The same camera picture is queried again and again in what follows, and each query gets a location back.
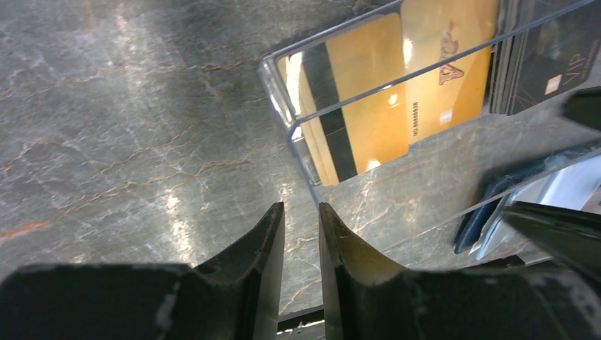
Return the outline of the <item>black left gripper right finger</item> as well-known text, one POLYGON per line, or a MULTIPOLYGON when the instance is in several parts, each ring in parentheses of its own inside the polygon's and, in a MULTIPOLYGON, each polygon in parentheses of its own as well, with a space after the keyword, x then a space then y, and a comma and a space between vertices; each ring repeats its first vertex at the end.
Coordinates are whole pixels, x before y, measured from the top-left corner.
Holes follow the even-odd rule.
POLYGON ((555 268, 411 270, 319 205, 327 339, 599 339, 600 281, 555 268))

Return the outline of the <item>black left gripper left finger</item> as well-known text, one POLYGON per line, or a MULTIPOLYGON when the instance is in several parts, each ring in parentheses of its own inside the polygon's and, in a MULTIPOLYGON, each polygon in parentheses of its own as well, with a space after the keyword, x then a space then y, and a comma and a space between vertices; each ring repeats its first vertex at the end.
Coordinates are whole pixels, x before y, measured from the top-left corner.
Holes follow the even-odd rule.
POLYGON ((1 282, 2 339, 274 339, 285 210, 211 259, 39 263, 1 282))

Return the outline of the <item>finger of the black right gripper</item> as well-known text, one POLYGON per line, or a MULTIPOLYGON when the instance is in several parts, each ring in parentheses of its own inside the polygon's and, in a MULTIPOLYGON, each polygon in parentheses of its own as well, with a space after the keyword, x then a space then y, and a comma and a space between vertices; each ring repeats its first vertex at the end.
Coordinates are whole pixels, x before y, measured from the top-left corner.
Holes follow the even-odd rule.
POLYGON ((576 91, 563 105, 561 116, 600 131, 601 90, 599 86, 576 91))
POLYGON ((600 215, 517 202, 501 218, 514 230, 590 282, 600 281, 600 215))

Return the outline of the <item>black VIP card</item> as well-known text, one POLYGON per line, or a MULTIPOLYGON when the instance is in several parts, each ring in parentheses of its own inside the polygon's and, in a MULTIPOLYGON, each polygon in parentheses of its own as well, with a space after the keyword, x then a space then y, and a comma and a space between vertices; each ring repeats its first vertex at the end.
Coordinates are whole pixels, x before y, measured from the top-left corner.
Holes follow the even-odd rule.
POLYGON ((491 113, 516 115, 580 86, 599 51, 599 1, 497 42, 488 82, 491 113))

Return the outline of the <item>blue leather card holder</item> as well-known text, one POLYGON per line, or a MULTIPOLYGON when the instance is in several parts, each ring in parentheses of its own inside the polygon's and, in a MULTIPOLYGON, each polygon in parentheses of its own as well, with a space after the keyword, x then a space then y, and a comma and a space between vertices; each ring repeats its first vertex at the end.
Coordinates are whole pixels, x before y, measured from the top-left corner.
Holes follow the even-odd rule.
POLYGON ((516 232, 500 212, 516 203, 532 203, 600 213, 600 143, 559 150, 522 161, 484 182, 483 205, 468 213, 456 237, 454 253, 481 260, 516 232))

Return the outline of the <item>clear acrylic card box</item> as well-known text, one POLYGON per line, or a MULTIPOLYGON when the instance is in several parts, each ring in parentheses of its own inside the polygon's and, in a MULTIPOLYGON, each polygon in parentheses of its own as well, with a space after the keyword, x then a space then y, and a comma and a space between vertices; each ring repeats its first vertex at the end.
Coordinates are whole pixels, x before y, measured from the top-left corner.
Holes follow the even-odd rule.
POLYGON ((394 1, 267 55, 259 76, 309 205, 389 249, 488 183, 598 134, 559 116, 598 81, 599 1, 394 1))

